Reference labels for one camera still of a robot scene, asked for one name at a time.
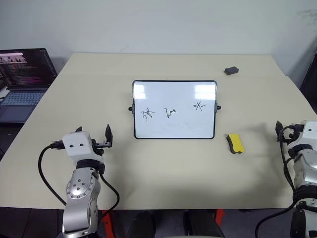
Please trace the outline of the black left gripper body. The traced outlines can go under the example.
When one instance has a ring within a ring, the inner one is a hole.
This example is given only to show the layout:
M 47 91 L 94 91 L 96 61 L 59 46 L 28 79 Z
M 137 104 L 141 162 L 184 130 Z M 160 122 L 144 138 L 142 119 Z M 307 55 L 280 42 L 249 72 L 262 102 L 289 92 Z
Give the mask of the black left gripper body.
M 102 156 L 104 154 L 104 148 L 110 148 L 111 142 L 100 142 L 97 143 L 96 140 L 92 139 L 92 149 L 95 154 Z

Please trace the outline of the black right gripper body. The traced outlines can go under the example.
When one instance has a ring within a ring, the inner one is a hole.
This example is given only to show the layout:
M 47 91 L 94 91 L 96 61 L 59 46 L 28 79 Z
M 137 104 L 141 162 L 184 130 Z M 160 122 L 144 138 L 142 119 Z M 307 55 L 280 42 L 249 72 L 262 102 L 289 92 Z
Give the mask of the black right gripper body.
M 284 137 L 284 132 L 287 129 L 292 130 L 292 133 L 289 134 L 288 139 Z M 295 140 L 299 138 L 300 133 L 303 132 L 303 130 L 304 130 L 303 124 L 292 124 L 292 125 L 284 127 L 282 129 L 282 143 L 286 143 L 287 145 L 289 145 L 291 142 L 294 142 Z

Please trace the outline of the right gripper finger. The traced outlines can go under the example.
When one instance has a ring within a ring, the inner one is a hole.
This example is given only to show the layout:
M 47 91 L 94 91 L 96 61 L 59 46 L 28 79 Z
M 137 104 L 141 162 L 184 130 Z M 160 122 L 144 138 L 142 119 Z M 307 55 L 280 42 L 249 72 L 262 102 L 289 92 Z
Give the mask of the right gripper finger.
M 277 135 L 277 141 L 280 141 L 280 132 L 284 129 L 284 126 L 282 125 L 282 123 L 280 121 L 277 121 L 275 124 L 275 132 Z

